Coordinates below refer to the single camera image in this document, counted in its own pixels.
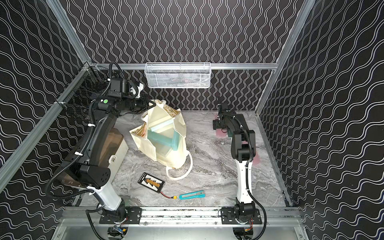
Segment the teal pencil case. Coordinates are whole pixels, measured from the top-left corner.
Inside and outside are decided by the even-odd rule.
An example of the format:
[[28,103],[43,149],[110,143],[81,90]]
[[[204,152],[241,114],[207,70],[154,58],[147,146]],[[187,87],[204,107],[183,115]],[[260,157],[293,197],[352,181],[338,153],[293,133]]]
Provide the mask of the teal pencil case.
[[151,142],[170,147],[173,151],[177,151],[179,148],[180,134],[173,130],[172,136],[167,137],[159,133],[148,131],[148,139]]

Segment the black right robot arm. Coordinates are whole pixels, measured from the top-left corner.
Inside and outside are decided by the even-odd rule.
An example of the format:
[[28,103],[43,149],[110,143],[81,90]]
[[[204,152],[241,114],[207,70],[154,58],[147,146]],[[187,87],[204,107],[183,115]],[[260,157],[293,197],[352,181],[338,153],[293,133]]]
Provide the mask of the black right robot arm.
[[231,156],[237,166],[238,190],[234,206],[237,221],[261,224],[260,203],[252,194],[252,165],[256,156],[255,132],[250,130],[244,115],[231,110],[227,104],[220,104],[217,118],[213,120],[213,129],[227,131],[231,138]]

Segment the cream canvas tote bag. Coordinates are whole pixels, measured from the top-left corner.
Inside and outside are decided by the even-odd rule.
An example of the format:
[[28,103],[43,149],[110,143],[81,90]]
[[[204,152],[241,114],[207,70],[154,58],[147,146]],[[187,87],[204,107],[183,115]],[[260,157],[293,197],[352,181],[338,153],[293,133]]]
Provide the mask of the cream canvas tote bag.
[[[143,154],[166,167],[170,180],[182,180],[193,168],[193,157],[187,150],[187,126],[180,109],[173,109],[166,101],[154,100],[150,109],[141,115],[143,124],[130,130],[130,134]],[[179,177],[169,174],[171,169],[179,169],[190,159],[186,173]]]

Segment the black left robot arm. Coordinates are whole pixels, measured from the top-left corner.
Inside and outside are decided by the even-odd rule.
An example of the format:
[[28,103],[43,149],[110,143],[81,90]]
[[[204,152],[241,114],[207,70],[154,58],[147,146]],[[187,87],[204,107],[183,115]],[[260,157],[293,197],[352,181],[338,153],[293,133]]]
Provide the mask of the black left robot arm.
[[[99,161],[108,134],[121,112],[140,114],[155,105],[155,102],[145,94],[133,99],[106,96],[98,96],[93,99],[88,108],[89,123],[85,135],[48,181],[45,186],[45,194],[52,199],[63,200],[90,193],[99,201],[101,210],[124,215],[125,203],[109,182],[111,170],[108,167],[101,167]],[[85,186],[86,190],[79,191],[77,194],[55,195],[51,191],[51,187],[62,173],[67,173],[75,181]]]

